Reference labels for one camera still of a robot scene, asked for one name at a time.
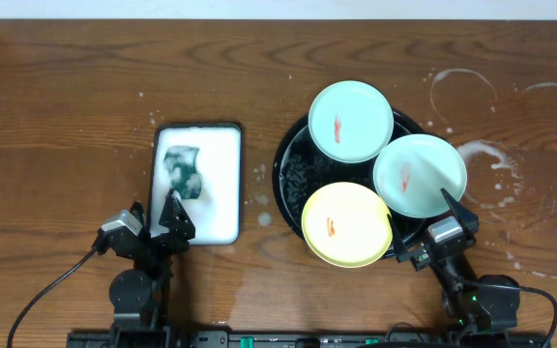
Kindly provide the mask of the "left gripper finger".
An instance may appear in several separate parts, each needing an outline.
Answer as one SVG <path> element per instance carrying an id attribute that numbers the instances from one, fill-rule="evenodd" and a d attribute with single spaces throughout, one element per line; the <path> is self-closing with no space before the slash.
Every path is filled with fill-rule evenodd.
<path id="1" fill-rule="evenodd" d="M 163 204 L 159 225 L 172 236 L 189 241 L 195 237 L 195 226 L 179 199 L 179 192 L 171 188 Z"/>
<path id="2" fill-rule="evenodd" d="M 142 203 L 134 201 L 130 207 L 130 212 L 139 221 L 141 230 L 144 231 L 146 229 L 146 217 Z"/>

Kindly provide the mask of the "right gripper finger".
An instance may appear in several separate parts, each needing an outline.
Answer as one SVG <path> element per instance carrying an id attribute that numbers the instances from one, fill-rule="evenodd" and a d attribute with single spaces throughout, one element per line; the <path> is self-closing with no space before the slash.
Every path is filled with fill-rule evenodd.
<path id="1" fill-rule="evenodd" d="M 463 231 L 471 235 L 477 233 L 480 228 L 479 217 L 454 199 L 445 188 L 441 188 L 441 193 Z"/>
<path id="2" fill-rule="evenodd" d="M 387 215 L 388 222 L 391 226 L 392 236 L 393 236 L 393 251 L 395 259 L 398 263 L 405 262 L 407 260 L 408 249 L 406 248 L 402 237 L 396 227 L 396 223 L 391 215 Z"/>

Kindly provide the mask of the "green scrubbing sponge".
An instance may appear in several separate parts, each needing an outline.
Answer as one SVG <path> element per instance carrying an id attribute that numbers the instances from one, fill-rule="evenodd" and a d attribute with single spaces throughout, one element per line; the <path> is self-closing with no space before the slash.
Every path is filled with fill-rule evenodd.
<path id="1" fill-rule="evenodd" d="M 197 147 L 171 146 L 163 158 L 170 187 L 182 199 L 197 199 L 202 191 L 202 179 L 197 170 Z"/>

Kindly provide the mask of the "yellow plate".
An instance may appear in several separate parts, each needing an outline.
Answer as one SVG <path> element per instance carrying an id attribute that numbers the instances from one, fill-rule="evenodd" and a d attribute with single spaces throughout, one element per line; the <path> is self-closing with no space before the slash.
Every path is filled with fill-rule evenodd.
<path id="1" fill-rule="evenodd" d="M 342 268 L 360 268 L 389 249 L 390 214 L 370 188 L 338 182 L 318 189 L 307 200 L 301 226 L 309 248 L 319 258 Z"/>

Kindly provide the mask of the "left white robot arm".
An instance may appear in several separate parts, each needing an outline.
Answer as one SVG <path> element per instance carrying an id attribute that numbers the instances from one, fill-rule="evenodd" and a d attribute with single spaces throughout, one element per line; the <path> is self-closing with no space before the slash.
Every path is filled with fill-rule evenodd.
<path id="1" fill-rule="evenodd" d="M 133 262 L 109 287 L 114 326 L 122 331 L 155 331 L 166 325 L 171 257 L 187 251 L 195 236 L 191 218 L 174 189 L 168 191 L 159 216 L 164 233 L 153 237 L 143 218 L 142 206 L 136 202 L 101 228 L 106 247 Z"/>

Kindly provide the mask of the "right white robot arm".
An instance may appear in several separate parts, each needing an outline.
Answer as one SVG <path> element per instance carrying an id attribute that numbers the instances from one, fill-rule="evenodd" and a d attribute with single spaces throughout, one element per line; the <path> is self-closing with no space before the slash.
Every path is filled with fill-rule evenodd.
<path id="1" fill-rule="evenodd" d="M 391 225 L 397 262 L 410 262 L 418 272 L 432 269 L 444 295 L 448 315 L 470 334 L 501 332 L 517 325 L 517 283 L 506 275 L 476 276 L 465 251 L 476 244 L 479 218 L 444 188 L 449 214 L 432 223 L 422 245 L 409 249 Z"/>

